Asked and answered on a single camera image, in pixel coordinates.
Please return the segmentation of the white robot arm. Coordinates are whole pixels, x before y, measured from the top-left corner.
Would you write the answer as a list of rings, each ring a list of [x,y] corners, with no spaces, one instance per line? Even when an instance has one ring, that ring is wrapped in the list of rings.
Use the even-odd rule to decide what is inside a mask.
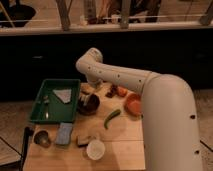
[[[76,61],[76,69],[93,87],[107,81],[141,96],[146,171],[203,171],[196,104],[185,80],[107,65],[96,48]]]

